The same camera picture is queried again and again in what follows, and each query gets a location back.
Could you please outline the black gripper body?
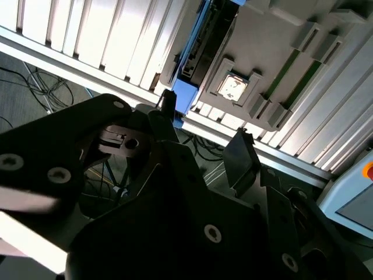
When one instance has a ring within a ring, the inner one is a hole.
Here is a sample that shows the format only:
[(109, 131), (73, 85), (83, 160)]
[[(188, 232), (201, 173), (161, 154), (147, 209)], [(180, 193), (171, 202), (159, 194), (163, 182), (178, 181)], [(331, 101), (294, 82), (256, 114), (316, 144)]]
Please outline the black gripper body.
[(74, 239), (66, 279), (264, 279), (263, 222), (207, 189), (197, 167), (157, 167), (141, 194)]

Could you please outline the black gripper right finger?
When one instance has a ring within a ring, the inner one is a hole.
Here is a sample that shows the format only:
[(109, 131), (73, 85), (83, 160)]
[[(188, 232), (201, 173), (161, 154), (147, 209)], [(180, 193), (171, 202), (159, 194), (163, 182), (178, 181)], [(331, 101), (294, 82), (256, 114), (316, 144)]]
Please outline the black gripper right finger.
[(223, 151), (224, 167), (236, 198), (253, 206), (257, 224), (254, 244), (259, 258), (268, 258), (277, 278), (332, 279), (335, 245), (324, 216), (302, 189), (264, 185), (264, 172), (254, 139), (240, 128)]

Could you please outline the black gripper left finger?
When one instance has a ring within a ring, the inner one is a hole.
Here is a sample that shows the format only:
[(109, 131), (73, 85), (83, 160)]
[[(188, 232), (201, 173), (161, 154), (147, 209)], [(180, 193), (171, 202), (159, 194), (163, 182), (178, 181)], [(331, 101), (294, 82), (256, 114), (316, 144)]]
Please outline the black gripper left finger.
[[(175, 93), (131, 108), (102, 94), (1, 135), (3, 239), (14, 247), (225, 248), (229, 227), (191, 150), (174, 131)], [(85, 171), (129, 158), (129, 198), (75, 222)]]

